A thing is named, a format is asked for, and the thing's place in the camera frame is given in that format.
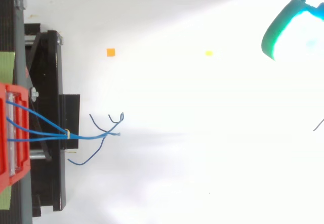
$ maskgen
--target zip tie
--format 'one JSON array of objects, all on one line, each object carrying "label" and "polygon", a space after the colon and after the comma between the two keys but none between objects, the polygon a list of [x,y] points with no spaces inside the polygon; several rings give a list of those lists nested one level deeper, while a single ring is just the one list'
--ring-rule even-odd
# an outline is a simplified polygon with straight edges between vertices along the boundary
[{"label": "zip tie", "polygon": [[65,129],[67,131],[67,139],[70,139],[70,131],[68,129]]}]

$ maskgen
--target black panel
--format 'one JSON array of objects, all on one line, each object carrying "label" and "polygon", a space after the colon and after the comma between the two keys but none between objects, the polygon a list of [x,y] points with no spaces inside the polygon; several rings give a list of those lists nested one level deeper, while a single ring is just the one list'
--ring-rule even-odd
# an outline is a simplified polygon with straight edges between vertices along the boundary
[{"label": "black panel", "polygon": [[25,24],[25,35],[36,35],[41,32],[40,23]]},{"label": "black panel", "polygon": [[0,51],[15,50],[14,0],[0,0]]},{"label": "black panel", "polygon": [[[65,118],[64,128],[71,133],[79,134],[80,95],[60,95],[62,115]],[[78,140],[68,140],[63,149],[78,149]]]},{"label": "black panel", "polygon": [[[39,97],[32,105],[35,111],[59,125],[78,134],[79,95],[62,94],[60,35],[56,31],[38,33],[33,46],[27,48],[30,63],[29,75]],[[42,120],[38,121],[44,132],[62,133]],[[37,126],[35,119],[31,128]],[[78,148],[78,140],[55,140],[46,142],[50,160],[31,161],[33,216],[40,216],[41,206],[53,206],[54,211],[65,207],[65,149]],[[32,149],[44,149],[41,143]]]}]

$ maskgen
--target blue wire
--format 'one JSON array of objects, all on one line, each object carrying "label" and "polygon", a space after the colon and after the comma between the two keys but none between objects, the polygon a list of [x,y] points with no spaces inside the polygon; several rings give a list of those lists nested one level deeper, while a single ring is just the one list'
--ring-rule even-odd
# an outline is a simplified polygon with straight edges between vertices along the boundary
[{"label": "blue wire", "polygon": [[[38,116],[39,118],[41,118],[42,120],[44,120],[45,122],[47,122],[48,124],[50,124],[51,126],[53,126],[54,128],[58,129],[59,131],[61,132],[64,132],[65,134],[67,134],[67,131],[62,129],[61,127],[59,127],[58,125],[54,124],[53,122],[51,122],[50,120],[46,119],[45,117],[43,117],[42,115],[38,114],[37,112],[31,110],[31,109],[28,109],[24,106],[21,106],[19,104],[16,104],[16,103],[13,103],[13,102],[10,102],[10,101],[6,101],[6,103],[8,104],[11,104],[11,105],[14,105],[16,107],[19,107],[19,108],[22,108],[24,110],[27,110],[28,112]],[[100,144],[100,147],[98,148],[98,150],[90,157],[88,158],[88,160],[86,160],[84,163],[75,163],[73,162],[72,160],[68,159],[69,162],[75,164],[75,165],[78,165],[78,166],[81,166],[81,165],[84,165],[86,164],[88,161],[90,161],[99,151],[100,149],[102,148],[103,146],[103,143],[106,139],[106,137],[108,135],[113,135],[113,136],[120,136],[120,133],[112,133],[112,131],[124,120],[124,113],[121,113],[120,114],[120,119],[118,122],[115,122],[112,120],[112,118],[109,116],[109,119],[111,120],[111,122],[113,122],[115,125],[114,127],[112,127],[109,131],[105,131],[103,129],[101,129],[94,121],[92,115],[90,115],[94,125],[101,131],[104,131],[105,133],[99,135],[99,136],[96,136],[96,137],[82,137],[82,136],[78,136],[78,135],[75,135],[75,134],[70,134],[70,139],[80,139],[80,140],[94,140],[94,139],[99,139],[99,138],[102,138],[102,141],[101,141],[101,144]],[[8,142],[38,142],[38,141],[48,141],[48,140],[66,140],[67,139],[67,135],[62,135],[62,134],[55,134],[55,133],[44,133],[44,132],[39,132],[39,131],[35,131],[35,130],[29,130],[29,129],[26,129],[18,124],[16,124],[15,122],[13,122],[11,119],[7,118],[7,121],[9,123],[11,123],[12,125],[14,125],[15,127],[21,129],[21,130],[24,130],[26,132],[29,132],[29,133],[33,133],[33,134],[37,134],[37,135],[43,135],[43,136],[51,136],[51,137],[47,137],[47,138],[36,138],[36,139],[7,139]]]},{"label": "blue wire", "polygon": [[39,141],[49,141],[49,140],[65,140],[66,138],[60,137],[45,137],[45,138],[35,138],[35,139],[7,139],[8,142],[39,142]]},{"label": "blue wire", "polygon": [[62,129],[61,127],[59,127],[58,125],[54,124],[53,122],[51,122],[50,120],[46,119],[44,116],[38,114],[37,112],[31,110],[31,109],[28,109],[20,104],[16,104],[16,103],[13,103],[13,102],[10,102],[8,100],[6,100],[6,103],[7,104],[11,104],[11,105],[14,105],[16,107],[19,107],[19,108],[22,108],[24,110],[27,110],[29,113],[32,113],[34,115],[36,115],[37,117],[41,118],[42,120],[44,120],[45,122],[47,122],[48,124],[50,124],[51,126],[53,126],[54,128],[58,129],[59,131],[63,132],[64,134],[67,134],[67,131]]},{"label": "blue wire", "polygon": [[98,148],[98,150],[91,156],[87,159],[87,161],[85,161],[84,163],[76,163],[76,162],[73,162],[71,159],[67,159],[70,163],[73,163],[74,165],[77,165],[77,166],[82,166],[82,165],[85,165],[87,162],[89,162],[91,160],[91,158],[93,158],[99,151],[100,149],[102,148],[102,145],[103,145],[103,142],[105,141],[106,137],[104,137],[101,141],[101,144],[100,144],[100,147]]},{"label": "blue wire", "polygon": [[29,133],[32,133],[32,134],[36,134],[36,135],[42,135],[42,136],[50,136],[50,137],[67,137],[67,135],[62,135],[62,134],[55,134],[55,133],[44,133],[44,132],[39,132],[39,131],[35,131],[35,130],[30,130],[30,129],[26,129],[18,124],[16,124],[15,122],[13,122],[10,118],[7,117],[7,121],[14,125],[15,127],[23,130],[23,131],[26,131],[26,132],[29,132]]}]

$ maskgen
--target yellow sticker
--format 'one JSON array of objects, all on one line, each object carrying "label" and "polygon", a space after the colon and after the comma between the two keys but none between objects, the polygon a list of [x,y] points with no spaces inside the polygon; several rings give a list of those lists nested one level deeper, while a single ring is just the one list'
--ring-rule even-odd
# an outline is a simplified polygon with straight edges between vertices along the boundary
[{"label": "yellow sticker", "polygon": [[213,52],[212,51],[206,51],[206,56],[213,56]]}]

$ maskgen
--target clear plastic part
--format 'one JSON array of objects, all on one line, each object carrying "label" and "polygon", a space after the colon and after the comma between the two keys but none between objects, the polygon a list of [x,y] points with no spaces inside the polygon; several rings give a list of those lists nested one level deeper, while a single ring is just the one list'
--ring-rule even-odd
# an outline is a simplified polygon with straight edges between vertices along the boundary
[{"label": "clear plastic part", "polygon": [[[16,102],[16,95],[10,92],[6,92],[6,99],[9,102]],[[16,110],[15,106],[6,104],[6,117],[11,119],[13,122],[16,121]],[[16,139],[16,128],[7,122],[7,138]],[[8,142],[8,161],[9,161],[9,175],[12,177],[16,174],[17,170],[17,143]]]}]

